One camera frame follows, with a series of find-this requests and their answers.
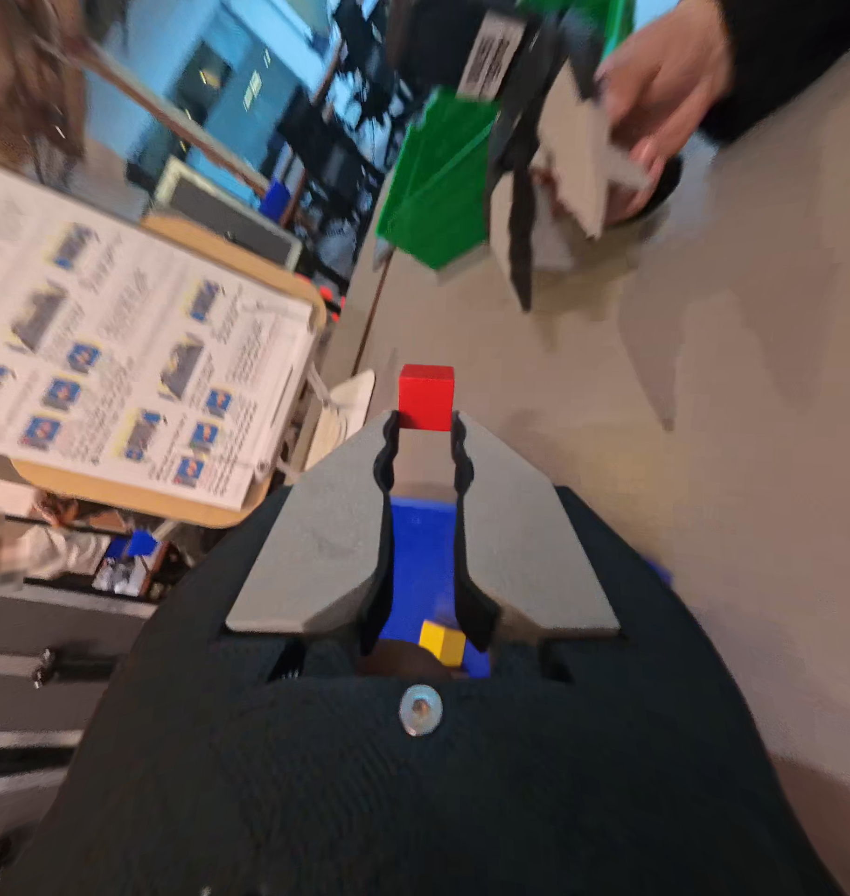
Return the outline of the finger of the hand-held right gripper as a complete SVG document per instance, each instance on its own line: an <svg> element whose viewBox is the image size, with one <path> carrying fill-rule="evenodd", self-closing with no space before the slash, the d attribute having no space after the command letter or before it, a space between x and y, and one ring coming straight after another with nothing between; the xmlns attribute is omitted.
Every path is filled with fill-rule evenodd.
<svg viewBox="0 0 850 896"><path fill-rule="evenodd" d="M574 220L557 196L551 174L530 174L524 198L527 227L519 263L519 300L523 310L530 312L535 273L570 273L574 269Z"/></svg>
<svg viewBox="0 0 850 896"><path fill-rule="evenodd" d="M528 309L528 223L519 213L527 203L516 197L516 176L501 175L489 201L489 247L520 309Z"/></svg>

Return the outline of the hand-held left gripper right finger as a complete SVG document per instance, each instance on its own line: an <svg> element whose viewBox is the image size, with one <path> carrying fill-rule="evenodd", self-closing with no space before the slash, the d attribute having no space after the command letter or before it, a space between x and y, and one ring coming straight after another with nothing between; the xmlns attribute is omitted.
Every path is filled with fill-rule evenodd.
<svg viewBox="0 0 850 896"><path fill-rule="evenodd" d="M620 622L550 479L459 411L451 454L454 611L476 650L617 636Z"/></svg>

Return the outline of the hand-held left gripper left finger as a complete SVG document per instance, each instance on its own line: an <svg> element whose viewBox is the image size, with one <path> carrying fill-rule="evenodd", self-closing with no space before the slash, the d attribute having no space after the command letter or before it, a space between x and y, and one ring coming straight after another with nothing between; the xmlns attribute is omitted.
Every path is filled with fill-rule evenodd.
<svg viewBox="0 0 850 896"><path fill-rule="evenodd" d="M300 476L226 617L230 633L342 638L372 653L393 607L398 442L399 413L382 412Z"/></svg>

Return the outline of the green plastic bin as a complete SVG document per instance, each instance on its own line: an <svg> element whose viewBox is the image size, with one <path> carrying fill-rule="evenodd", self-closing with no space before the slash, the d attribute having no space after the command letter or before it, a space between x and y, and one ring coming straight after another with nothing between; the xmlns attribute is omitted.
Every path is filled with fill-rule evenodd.
<svg viewBox="0 0 850 896"><path fill-rule="evenodd" d="M424 90L376 234L438 271L486 243L501 175L539 149L550 87L567 65L581 97L634 30L636 2L391 2L388 61Z"/></svg>

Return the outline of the blue plastic bin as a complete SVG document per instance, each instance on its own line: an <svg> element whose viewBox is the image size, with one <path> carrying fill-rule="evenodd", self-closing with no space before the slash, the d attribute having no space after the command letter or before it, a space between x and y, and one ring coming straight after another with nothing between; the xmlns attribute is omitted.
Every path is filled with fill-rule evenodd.
<svg viewBox="0 0 850 896"><path fill-rule="evenodd" d="M610 524L567 487L557 490L568 521L582 541L599 583L621 612L622 633L611 638L555 640L538 646L501 644L498 656L465 647L471 666L444 666L418 643L428 610L435 622L456 621L453 599L456 510L449 505L402 499L394 504L396 559L394 606L364 675L429 686L501 682L520 687L552 685L589 691L676 691L684 682L678 665L680 611L669 581L643 559Z"/></svg>

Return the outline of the yellow wooden cube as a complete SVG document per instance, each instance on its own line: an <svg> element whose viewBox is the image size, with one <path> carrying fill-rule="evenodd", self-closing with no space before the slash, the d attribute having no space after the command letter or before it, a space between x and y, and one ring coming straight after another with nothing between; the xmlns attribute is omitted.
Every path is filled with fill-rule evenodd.
<svg viewBox="0 0 850 896"><path fill-rule="evenodd" d="M466 644L467 639L462 631L431 620L423 620L418 645L442 666L450 669L462 668Z"/></svg>

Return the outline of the red wooden cube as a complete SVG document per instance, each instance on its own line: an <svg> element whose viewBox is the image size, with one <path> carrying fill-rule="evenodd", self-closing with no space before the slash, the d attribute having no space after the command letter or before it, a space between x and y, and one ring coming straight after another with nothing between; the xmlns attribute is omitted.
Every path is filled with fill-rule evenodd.
<svg viewBox="0 0 850 896"><path fill-rule="evenodd" d="M405 364L398 380L401 429L450 432L453 425L454 370L450 365Z"/></svg>

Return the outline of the person's right forearm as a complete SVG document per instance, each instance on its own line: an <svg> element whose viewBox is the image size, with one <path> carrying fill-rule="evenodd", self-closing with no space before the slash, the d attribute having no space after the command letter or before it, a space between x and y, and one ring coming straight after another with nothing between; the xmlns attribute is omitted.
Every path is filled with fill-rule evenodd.
<svg viewBox="0 0 850 896"><path fill-rule="evenodd" d="M722 1L729 90L700 130L731 143L799 96L850 50L850 1Z"/></svg>

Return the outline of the person's right hand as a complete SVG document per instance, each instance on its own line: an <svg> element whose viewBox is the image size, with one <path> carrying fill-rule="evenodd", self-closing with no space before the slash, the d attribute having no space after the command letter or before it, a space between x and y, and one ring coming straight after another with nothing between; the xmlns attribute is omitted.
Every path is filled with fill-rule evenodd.
<svg viewBox="0 0 850 896"><path fill-rule="evenodd" d="M610 188L606 224L648 205L666 164L732 82L729 33L717 2L684 1L631 34L595 76L610 136L649 178L641 191Z"/></svg>

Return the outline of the grey aluminium-framed case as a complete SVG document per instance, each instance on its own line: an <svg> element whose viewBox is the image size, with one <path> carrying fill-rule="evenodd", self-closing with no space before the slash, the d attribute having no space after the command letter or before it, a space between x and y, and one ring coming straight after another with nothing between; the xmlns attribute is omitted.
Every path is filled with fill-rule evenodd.
<svg viewBox="0 0 850 896"><path fill-rule="evenodd" d="M0 595L0 778L67 764L155 610L35 584Z"/></svg>
<svg viewBox="0 0 850 896"><path fill-rule="evenodd" d="M200 225L294 273L301 241L209 178L172 156L163 168L153 208Z"/></svg>

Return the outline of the diagonal support beam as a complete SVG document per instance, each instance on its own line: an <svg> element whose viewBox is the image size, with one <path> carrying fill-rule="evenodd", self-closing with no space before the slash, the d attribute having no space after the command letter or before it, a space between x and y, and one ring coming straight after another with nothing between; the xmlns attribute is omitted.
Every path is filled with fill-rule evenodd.
<svg viewBox="0 0 850 896"><path fill-rule="evenodd" d="M259 198L265 196L269 181L261 173L211 136L169 99L154 93L101 46L87 38L67 38L64 47L65 57L72 66L95 73L107 84L113 85L156 121L200 151L209 162L227 171Z"/></svg>

